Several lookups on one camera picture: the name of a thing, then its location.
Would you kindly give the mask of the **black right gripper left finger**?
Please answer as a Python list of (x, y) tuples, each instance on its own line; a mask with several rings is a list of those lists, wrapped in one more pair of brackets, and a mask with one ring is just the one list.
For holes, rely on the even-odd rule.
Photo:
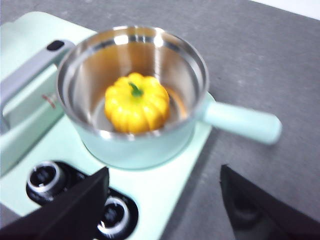
[(0, 230), (2, 240), (92, 240), (109, 196), (103, 167), (54, 201)]

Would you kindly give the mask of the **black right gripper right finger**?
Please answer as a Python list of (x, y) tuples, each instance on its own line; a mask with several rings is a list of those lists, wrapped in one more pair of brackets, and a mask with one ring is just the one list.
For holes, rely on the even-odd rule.
[(237, 240), (318, 240), (320, 223), (224, 164), (220, 168), (224, 207)]

